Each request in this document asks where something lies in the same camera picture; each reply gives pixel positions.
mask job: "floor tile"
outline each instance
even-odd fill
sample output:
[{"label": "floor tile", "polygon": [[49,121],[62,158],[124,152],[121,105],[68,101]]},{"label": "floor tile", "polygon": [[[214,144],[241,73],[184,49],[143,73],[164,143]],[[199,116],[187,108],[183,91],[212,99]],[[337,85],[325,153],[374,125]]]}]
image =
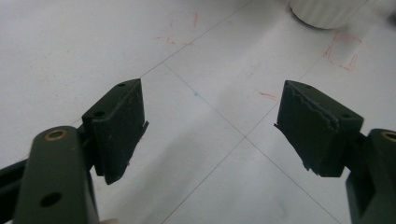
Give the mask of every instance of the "floor tile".
[{"label": "floor tile", "polygon": [[245,140],[165,223],[337,222]]},{"label": "floor tile", "polygon": [[333,31],[303,25],[286,2],[253,1],[165,64],[242,134],[317,62]]}]

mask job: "white vase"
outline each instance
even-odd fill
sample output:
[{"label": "white vase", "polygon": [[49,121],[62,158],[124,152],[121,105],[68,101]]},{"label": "white vase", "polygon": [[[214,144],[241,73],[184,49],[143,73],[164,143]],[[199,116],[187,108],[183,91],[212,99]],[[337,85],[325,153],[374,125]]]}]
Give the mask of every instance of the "white vase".
[{"label": "white vase", "polygon": [[322,29],[339,28],[368,0],[290,0],[293,13],[303,22]]}]

